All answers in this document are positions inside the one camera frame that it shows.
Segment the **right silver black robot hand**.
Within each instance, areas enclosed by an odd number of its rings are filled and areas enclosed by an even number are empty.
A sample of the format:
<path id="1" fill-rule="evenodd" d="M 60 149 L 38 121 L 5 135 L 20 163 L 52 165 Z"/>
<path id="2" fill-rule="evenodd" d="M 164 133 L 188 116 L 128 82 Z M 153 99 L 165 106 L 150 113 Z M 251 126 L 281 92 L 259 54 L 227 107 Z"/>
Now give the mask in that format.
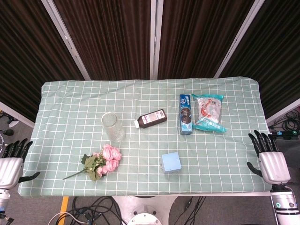
<path id="1" fill-rule="evenodd" d="M 247 162 L 249 170 L 260 176 L 270 185 L 283 186 L 291 179 L 286 159 L 279 150 L 276 139 L 271 134 L 254 131 L 254 135 L 248 136 L 252 141 L 256 152 L 259 169 L 256 169 L 251 162 Z"/>

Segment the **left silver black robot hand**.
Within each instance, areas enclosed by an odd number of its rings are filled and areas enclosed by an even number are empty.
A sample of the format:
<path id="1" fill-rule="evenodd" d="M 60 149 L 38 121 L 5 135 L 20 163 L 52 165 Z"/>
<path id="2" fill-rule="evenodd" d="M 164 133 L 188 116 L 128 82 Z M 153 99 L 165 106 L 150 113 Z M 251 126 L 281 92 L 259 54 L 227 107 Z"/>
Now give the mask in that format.
<path id="1" fill-rule="evenodd" d="M 10 143 L 0 157 L 0 188 L 10 190 L 17 184 L 31 181 L 39 176 L 36 172 L 31 176 L 23 176 L 23 166 L 29 148 L 33 141 L 27 142 L 27 138 L 22 141 Z"/>

